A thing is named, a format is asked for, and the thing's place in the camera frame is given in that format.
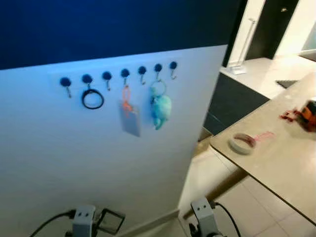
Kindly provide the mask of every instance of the white wall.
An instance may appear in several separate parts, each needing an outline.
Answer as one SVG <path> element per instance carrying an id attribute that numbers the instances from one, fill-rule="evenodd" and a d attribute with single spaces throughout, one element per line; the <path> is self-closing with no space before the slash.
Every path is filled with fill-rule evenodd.
<path id="1" fill-rule="evenodd" d="M 254 25 L 251 35 L 247 41 L 246 48 L 242 54 L 241 59 L 243 59 L 246 55 L 247 49 L 250 46 L 251 38 L 256 30 L 256 26 L 258 23 L 258 20 L 261 15 L 262 8 L 264 6 L 266 0 L 248 0 L 246 9 L 244 11 L 239 30 L 235 39 L 235 43 L 232 49 L 232 53 L 229 58 L 229 64 L 235 64 L 238 61 L 238 58 L 241 54 L 242 47 L 244 43 L 246 42 L 247 34 L 249 32 L 251 21 L 249 21 L 249 18 L 252 18 L 256 21 L 256 24 Z"/>
<path id="2" fill-rule="evenodd" d="M 126 213 L 123 231 L 176 209 L 225 50 L 222 45 L 0 71 L 1 236 L 27 237 L 47 218 L 80 204 Z M 171 80 L 167 62 L 174 58 L 179 67 Z M 158 62 L 173 108 L 170 121 L 155 131 L 149 85 Z M 141 64 L 149 70 L 145 86 L 136 73 Z M 130 102 L 141 111 L 141 138 L 121 129 L 123 67 L 131 70 Z M 101 79 L 104 70 L 114 74 L 110 92 Z M 72 99 L 51 73 L 71 75 Z M 80 103 L 83 73 L 93 75 L 91 87 L 105 96 L 98 110 Z M 62 219 L 39 237 L 63 236 L 67 228 L 70 222 Z"/>
<path id="3" fill-rule="evenodd" d="M 315 21 L 316 1 L 300 0 L 276 51 L 276 55 L 301 52 Z"/>

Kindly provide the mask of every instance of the table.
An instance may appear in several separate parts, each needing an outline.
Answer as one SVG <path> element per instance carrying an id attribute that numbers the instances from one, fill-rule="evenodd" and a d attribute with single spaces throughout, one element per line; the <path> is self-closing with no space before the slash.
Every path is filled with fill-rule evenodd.
<path id="1" fill-rule="evenodd" d="M 316 133 L 306 132 L 297 122 L 289 123 L 279 115 L 316 96 L 316 73 L 292 85 L 246 117 L 210 138 L 211 146 L 240 169 L 207 196 L 215 199 L 247 175 L 277 195 L 316 225 Z M 228 140 L 235 133 L 251 136 L 266 131 L 274 136 L 257 142 L 254 152 L 240 155 Z"/>

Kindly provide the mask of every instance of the black door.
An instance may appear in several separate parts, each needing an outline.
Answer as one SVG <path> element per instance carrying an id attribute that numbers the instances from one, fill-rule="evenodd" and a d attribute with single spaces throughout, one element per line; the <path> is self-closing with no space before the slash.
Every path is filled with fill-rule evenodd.
<path id="1" fill-rule="evenodd" d="M 298 0 L 266 0 L 246 59 L 273 59 L 297 2 Z"/>

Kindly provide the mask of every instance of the metal hook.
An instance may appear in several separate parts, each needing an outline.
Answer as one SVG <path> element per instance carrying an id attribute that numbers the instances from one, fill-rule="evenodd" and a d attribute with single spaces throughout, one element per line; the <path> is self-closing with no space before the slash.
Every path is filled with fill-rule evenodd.
<path id="1" fill-rule="evenodd" d="M 161 81 L 161 79 L 158 79 L 158 76 L 159 76 L 159 73 L 160 71 L 162 70 L 162 65 L 161 64 L 156 64 L 155 65 L 155 72 L 157 73 L 156 74 L 156 81 Z"/>
<path id="2" fill-rule="evenodd" d="M 84 74 L 82 76 L 82 81 L 88 85 L 88 89 L 90 90 L 90 83 L 92 82 L 92 77 L 89 74 Z"/>
<path id="3" fill-rule="evenodd" d="M 126 84 L 127 77 L 129 76 L 129 70 L 126 69 L 126 68 L 124 68 L 124 69 L 121 71 L 120 75 L 124 78 L 124 85 L 126 86 L 126 85 L 127 85 L 127 84 Z"/>
<path id="4" fill-rule="evenodd" d="M 146 73 L 146 68 L 144 67 L 144 66 L 141 66 L 139 69 L 138 69 L 138 73 L 140 74 L 140 83 L 142 84 L 142 85 L 145 85 L 146 84 L 146 82 L 145 81 L 143 81 L 143 77 L 144 77 L 144 74 Z"/>
<path id="5" fill-rule="evenodd" d="M 69 86 L 71 85 L 71 81 L 69 80 L 69 78 L 61 78 L 59 83 L 66 88 L 67 93 L 69 98 L 71 98 L 71 93 L 70 93 L 70 89 Z"/>
<path id="6" fill-rule="evenodd" d="M 110 72 L 104 72 L 102 74 L 102 77 L 103 77 L 104 80 L 107 81 L 107 88 L 108 88 L 108 91 L 110 91 L 111 90 L 111 88 L 110 88 L 110 80 L 112 78 L 111 73 Z"/>
<path id="7" fill-rule="evenodd" d="M 178 64 L 176 62 L 171 62 L 170 65 L 169 65 L 169 68 L 171 69 L 171 78 L 173 80 L 175 80 L 177 78 L 177 76 L 174 76 L 173 73 L 174 73 L 174 70 L 177 68 Z"/>

